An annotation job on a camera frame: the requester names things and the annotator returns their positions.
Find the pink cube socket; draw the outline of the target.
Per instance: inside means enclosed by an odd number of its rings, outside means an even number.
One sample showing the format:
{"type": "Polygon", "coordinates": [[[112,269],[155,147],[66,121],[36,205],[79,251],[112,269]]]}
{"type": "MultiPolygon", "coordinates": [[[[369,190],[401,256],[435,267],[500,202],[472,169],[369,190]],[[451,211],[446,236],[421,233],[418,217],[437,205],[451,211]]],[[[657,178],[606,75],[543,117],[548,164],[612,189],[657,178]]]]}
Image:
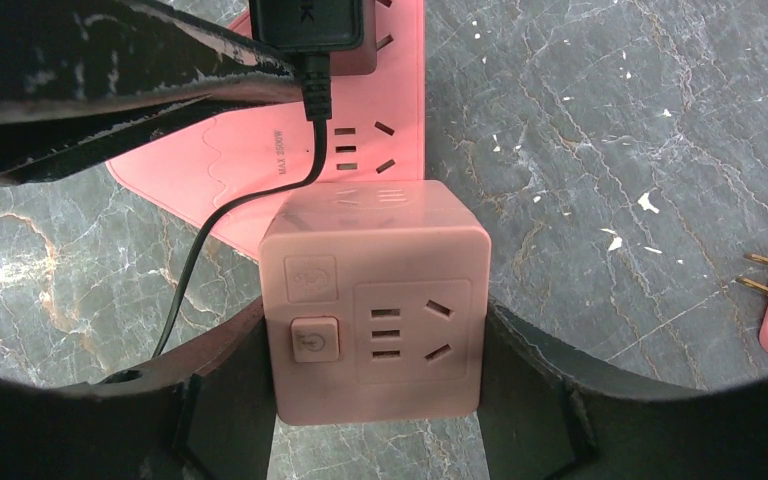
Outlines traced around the pink cube socket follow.
{"type": "Polygon", "coordinates": [[[290,194],[258,253],[278,417],[464,417],[480,398],[491,239],[436,180],[290,194]]]}

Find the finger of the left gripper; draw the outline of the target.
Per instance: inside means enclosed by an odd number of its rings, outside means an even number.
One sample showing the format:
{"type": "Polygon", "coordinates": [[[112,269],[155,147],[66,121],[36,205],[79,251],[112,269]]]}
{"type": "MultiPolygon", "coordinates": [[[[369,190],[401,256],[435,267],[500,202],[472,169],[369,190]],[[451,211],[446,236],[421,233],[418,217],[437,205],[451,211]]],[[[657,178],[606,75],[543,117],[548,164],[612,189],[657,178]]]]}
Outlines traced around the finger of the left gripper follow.
{"type": "Polygon", "coordinates": [[[284,55],[159,1],[0,1],[0,124],[300,97],[284,55]]]}
{"type": "Polygon", "coordinates": [[[57,181],[215,115],[258,106],[193,99],[115,113],[0,125],[0,187],[57,181]]]}

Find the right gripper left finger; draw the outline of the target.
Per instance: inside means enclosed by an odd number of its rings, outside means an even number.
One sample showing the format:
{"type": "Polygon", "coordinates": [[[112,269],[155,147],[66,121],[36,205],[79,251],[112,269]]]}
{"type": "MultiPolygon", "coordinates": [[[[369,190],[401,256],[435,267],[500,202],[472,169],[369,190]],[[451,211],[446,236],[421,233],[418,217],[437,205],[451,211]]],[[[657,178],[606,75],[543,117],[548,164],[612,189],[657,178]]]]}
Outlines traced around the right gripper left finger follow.
{"type": "Polygon", "coordinates": [[[275,420],[255,300],[95,384],[0,378],[0,479],[263,479],[275,420]]]}

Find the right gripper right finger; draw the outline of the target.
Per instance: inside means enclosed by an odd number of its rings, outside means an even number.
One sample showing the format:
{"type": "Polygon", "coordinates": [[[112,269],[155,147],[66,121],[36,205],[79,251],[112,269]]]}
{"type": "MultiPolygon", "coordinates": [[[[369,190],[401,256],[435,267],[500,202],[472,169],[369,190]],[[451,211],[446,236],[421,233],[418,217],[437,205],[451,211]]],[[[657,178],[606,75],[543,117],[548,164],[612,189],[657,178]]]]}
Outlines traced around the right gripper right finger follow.
{"type": "Polygon", "coordinates": [[[477,410],[494,479],[768,479],[768,378],[702,391],[488,305],[477,410]]]}

